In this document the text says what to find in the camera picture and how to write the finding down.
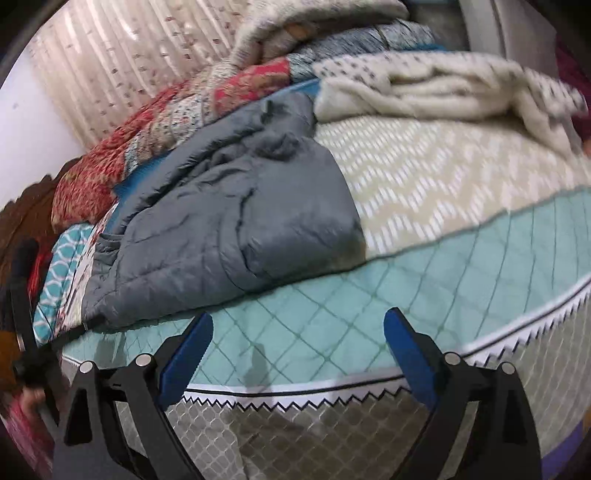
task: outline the white curtain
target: white curtain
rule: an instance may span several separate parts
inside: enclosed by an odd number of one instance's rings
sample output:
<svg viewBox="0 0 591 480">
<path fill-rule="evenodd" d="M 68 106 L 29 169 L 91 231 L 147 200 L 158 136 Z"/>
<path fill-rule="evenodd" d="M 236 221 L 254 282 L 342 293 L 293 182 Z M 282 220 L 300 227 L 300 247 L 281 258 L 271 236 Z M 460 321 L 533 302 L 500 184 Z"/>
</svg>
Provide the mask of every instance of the white curtain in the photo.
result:
<svg viewBox="0 0 591 480">
<path fill-rule="evenodd" d="M 226 57 L 248 0 L 70 0 L 29 45 L 87 147 L 160 90 Z"/>
</svg>

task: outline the screw head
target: screw head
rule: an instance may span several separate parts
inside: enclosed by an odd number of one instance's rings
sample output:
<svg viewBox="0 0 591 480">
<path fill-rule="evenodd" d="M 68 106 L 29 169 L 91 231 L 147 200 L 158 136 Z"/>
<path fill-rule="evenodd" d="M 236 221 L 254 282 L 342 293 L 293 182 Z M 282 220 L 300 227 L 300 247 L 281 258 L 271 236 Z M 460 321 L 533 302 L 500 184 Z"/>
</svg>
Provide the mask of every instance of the screw head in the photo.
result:
<svg viewBox="0 0 591 480">
<path fill-rule="evenodd" d="M 84 362 L 80 367 L 79 370 L 84 373 L 87 374 L 88 372 L 90 372 L 93 368 L 95 367 L 95 365 L 92 362 Z"/>
<path fill-rule="evenodd" d="M 462 359 L 457 353 L 449 352 L 443 357 L 448 365 L 459 365 Z"/>
<path fill-rule="evenodd" d="M 145 367 L 146 365 L 149 365 L 151 361 L 152 355 L 148 353 L 142 353 L 141 355 L 138 355 L 138 357 L 135 359 L 135 364 L 138 367 Z"/>
<path fill-rule="evenodd" d="M 513 375 L 515 373 L 515 367 L 509 362 L 503 363 L 501 365 L 501 370 L 503 370 L 503 372 L 505 372 L 507 375 Z"/>
</svg>

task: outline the blue gripper pad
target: blue gripper pad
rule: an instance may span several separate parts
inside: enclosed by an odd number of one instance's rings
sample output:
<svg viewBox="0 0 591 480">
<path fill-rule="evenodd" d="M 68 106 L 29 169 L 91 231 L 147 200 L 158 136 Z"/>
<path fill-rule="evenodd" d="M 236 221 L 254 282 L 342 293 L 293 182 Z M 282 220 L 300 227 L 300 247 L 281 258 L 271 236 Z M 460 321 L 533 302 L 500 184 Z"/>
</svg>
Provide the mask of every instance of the blue gripper pad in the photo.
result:
<svg viewBox="0 0 591 480">
<path fill-rule="evenodd" d="M 213 319 L 204 313 L 160 374 L 158 403 L 165 410 L 178 403 L 213 339 Z"/>
<path fill-rule="evenodd" d="M 418 336 L 433 341 L 427 335 L 416 333 L 398 309 L 390 309 L 384 317 L 384 336 L 402 373 L 408 381 L 413 397 L 433 410 L 437 404 L 435 372 L 429 365 L 421 346 L 415 341 Z"/>
</svg>

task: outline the teal quilted fabric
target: teal quilted fabric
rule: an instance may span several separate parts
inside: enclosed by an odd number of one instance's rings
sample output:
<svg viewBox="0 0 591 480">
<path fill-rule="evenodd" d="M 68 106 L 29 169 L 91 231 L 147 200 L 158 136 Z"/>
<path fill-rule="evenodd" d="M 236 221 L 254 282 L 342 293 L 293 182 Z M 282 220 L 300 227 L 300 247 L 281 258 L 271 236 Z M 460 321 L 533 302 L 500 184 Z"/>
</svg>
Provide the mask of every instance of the teal quilted fabric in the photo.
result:
<svg viewBox="0 0 591 480">
<path fill-rule="evenodd" d="M 565 293 L 591 271 L 591 190 L 563 194 L 349 273 L 212 309 L 215 329 L 193 383 L 269 386 L 395 365 L 382 321 L 400 307 L 441 350 L 458 349 Z M 122 333 L 90 333 L 65 353 L 127 364 L 181 332 L 189 313 Z"/>
</svg>

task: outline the gray comforter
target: gray comforter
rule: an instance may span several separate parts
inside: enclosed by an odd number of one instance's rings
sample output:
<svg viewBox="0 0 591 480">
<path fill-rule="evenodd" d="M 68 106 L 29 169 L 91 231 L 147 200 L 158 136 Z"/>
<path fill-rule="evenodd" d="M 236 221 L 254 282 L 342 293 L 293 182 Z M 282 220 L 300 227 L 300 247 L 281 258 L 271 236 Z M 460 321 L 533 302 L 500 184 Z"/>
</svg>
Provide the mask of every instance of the gray comforter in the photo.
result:
<svg viewBox="0 0 591 480">
<path fill-rule="evenodd" d="M 83 319 L 119 328 L 310 276 L 363 233 L 312 101 L 252 103 L 173 151 L 100 236 Z"/>
</svg>

